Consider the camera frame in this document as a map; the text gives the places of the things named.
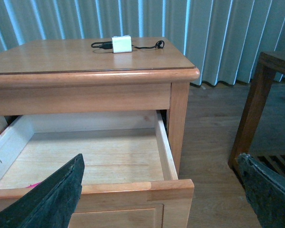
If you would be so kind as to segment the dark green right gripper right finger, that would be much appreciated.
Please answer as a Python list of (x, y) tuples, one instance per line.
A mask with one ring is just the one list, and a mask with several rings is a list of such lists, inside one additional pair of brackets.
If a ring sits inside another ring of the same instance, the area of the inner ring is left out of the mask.
[(263, 228), (285, 228), (285, 178), (242, 153), (237, 158), (246, 198)]

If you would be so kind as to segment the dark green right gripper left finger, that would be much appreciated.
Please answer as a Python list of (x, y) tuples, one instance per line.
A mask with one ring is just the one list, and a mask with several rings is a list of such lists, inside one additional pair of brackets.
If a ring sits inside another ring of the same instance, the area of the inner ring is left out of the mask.
[(85, 163), (76, 155), (0, 212), (0, 228), (67, 228), (82, 193)]

